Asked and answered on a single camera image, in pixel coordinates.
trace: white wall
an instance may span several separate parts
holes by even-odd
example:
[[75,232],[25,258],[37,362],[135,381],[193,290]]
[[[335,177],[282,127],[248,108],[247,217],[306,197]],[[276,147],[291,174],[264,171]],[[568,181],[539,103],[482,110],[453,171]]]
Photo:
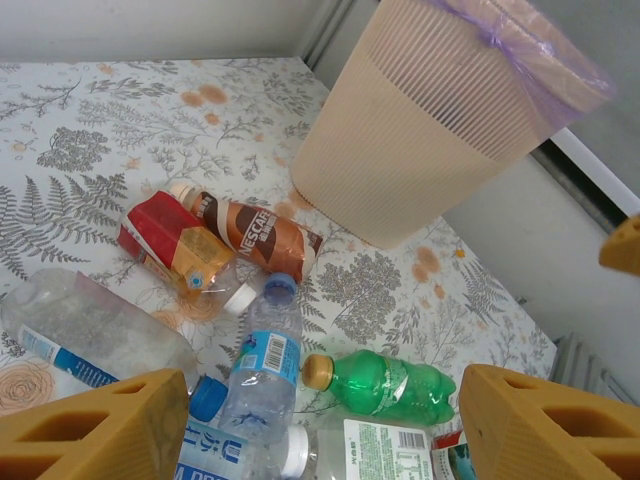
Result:
[[0,0],[0,61],[299,55],[333,1]]
[[[333,86],[376,0],[358,0],[316,75]],[[640,399],[640,278],[598,265],[605,233],[533,158],[445,219],[551,338],[577,331]]]

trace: green plastic bottle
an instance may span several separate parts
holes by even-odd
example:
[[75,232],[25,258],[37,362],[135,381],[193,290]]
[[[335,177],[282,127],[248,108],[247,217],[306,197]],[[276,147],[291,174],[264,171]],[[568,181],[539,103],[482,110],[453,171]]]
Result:
[[450,377],[430,365],[359,350],[340,360],[310,355],[302,381],[329,390],[351,412],[409,421],[419,425],[448,422],[454,411],[449,396],[456,391]]

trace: fern pattern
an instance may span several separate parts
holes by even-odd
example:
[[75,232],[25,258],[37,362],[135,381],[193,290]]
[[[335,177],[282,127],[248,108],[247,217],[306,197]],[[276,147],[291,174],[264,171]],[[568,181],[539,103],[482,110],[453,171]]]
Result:
[[[116,242],[125,208],[187,182],[323,236],[298,289],[302,360],[366,348],[435,365],[458,384],[472,362],[548,374],[554,346],[444,220],[381,251],[301,201],[288,167],[328,92],[300,59],[3,63],[0,71],[11,85],[0,99],[0,301],[38,269],[79,269],[179,331],[201,374],[227,379],[245,314],[221,313],[217,301],[194,309]],[[238,261],[237,271],[264,285],[255,264]],[[0,415],[22,389],[5,368],[32,359],[0,325]],[[300,385],[294,421],[314,426],[337,405]],[[458,425],[456,417],[440,429]]]

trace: bottle cap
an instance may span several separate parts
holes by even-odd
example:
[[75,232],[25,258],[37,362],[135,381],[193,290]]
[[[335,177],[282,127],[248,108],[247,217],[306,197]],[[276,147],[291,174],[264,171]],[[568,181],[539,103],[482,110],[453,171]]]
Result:
[[269,280],[267,280],[267,284],[264,286],[264,289],[268,290],[272,287],[286,288],[292,295],[295,295],[298,291],[296,281],[291,275],[287,275],[286,273],[273,273],[269,277]]
[[222,308],[237,317],[251,305],[257,295],[250,285],[243,283]]
[[309,436],[302,425],[289,425],[287,437],[269,451],[280,466],[282,478],[297,480],[302,477],[309,458]]
[[189,413],[201,422],[210,422],[227,398],[226,385],[204,375],[189,402]]
[[189,192],[192,189],[193,185],[189,185],[186,182],[176,182],[169,188],[169,193],[172,197],[182,203],[187,198],[187,195],[189,195]]
[[309,355],[302,367],[302,383],[324,391],[333,380],[333,360],[327,355]]

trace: gold bottle cap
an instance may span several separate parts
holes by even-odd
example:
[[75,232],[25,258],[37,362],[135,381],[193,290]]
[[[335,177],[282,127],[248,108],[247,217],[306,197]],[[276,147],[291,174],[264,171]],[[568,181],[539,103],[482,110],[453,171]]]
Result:
[[326,390],[333,379],[333,360],[327,355],[309,355],[302,367],[302,383],[314,390]]

